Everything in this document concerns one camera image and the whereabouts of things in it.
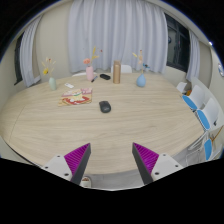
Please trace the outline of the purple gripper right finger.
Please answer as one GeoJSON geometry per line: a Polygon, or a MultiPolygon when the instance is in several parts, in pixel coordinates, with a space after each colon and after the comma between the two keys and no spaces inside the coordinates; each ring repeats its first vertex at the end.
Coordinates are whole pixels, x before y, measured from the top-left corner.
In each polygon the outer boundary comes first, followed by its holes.
{"type": "Polygon", "coordinates": [[[182,169],[168,154],[157,154],[137,143],[132,144],[132,154],[145,185],[182,169]]]}

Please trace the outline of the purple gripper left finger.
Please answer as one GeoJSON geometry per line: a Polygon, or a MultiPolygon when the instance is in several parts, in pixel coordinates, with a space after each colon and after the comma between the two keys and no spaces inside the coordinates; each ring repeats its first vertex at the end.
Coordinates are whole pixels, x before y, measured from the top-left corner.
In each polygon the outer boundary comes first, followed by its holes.
{"type": "Polygon", "coordinates": [[[66,155],[55,155],[42,169],[79,185],[83,178],[90,154],[91,144],[87,143],[66,155]]]}

